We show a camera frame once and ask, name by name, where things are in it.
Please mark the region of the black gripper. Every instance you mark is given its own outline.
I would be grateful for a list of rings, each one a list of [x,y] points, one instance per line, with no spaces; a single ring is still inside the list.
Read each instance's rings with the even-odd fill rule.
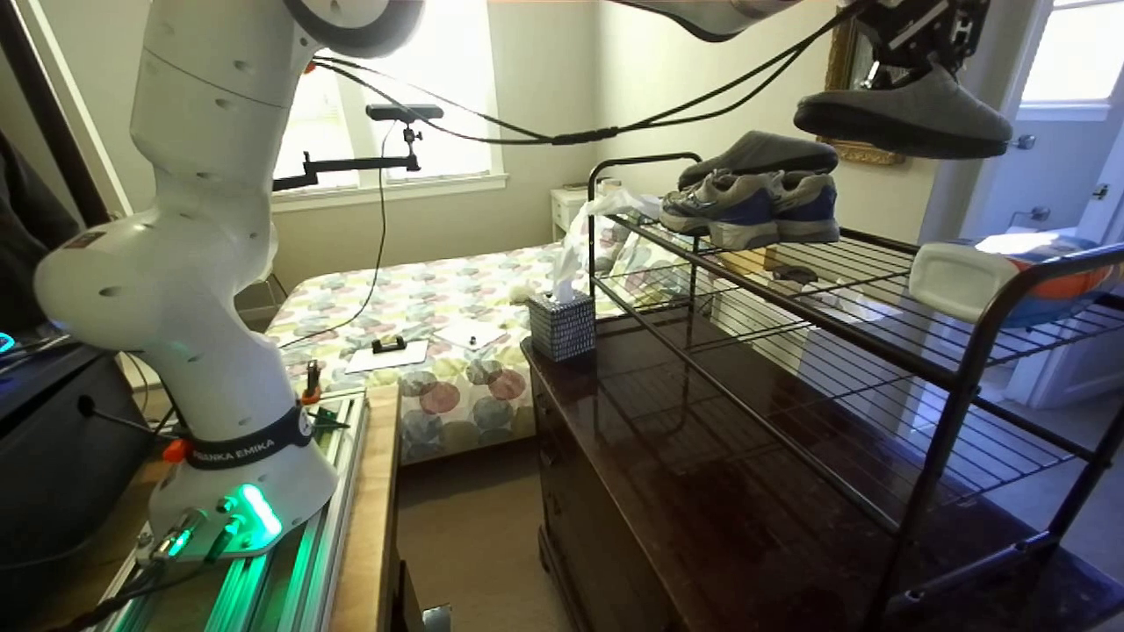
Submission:
[[[872,86],[898,88],[928,70],[960,70],[984,34],[990,0],[872,0],[859,28],[872,42]]]

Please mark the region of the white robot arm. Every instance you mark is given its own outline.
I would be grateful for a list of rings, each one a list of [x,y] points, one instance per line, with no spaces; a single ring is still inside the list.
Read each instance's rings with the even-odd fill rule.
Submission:
[[[151,0],[129,134],[153,203],[96,226],[35,267],[44,316],[144,357],[191,453],[151,494],[171,558],[270,551],[337,493],[277,347],[236,316],[277,242],[270,176],[321,49],[386,55],[426,0]]]

